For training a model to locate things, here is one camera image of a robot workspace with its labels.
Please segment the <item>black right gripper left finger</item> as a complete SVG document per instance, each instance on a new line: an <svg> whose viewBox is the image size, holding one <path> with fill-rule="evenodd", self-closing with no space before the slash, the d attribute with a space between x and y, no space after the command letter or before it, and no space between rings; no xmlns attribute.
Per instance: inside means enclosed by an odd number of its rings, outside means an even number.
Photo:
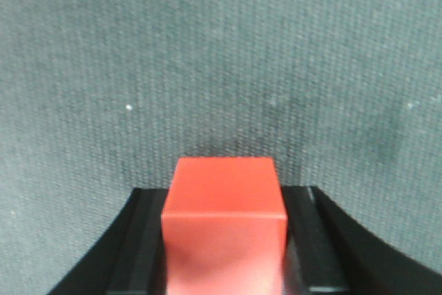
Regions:
<svg viewBox="0 0 442 295"><path fill-rule="evenodd" d="M165 294L167 189L135 188L108 229L50 294Z"/></svg>

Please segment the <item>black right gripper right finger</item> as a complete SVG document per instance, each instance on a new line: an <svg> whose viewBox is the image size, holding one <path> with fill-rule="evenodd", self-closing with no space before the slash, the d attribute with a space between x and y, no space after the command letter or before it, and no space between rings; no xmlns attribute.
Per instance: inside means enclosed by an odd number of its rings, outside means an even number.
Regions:
<svg viewBox="0 0 442 295"><path fill-rule="evenodd" d="M282 187L283 294L440 294L441 274L393 248L317 187Z"/></svg>

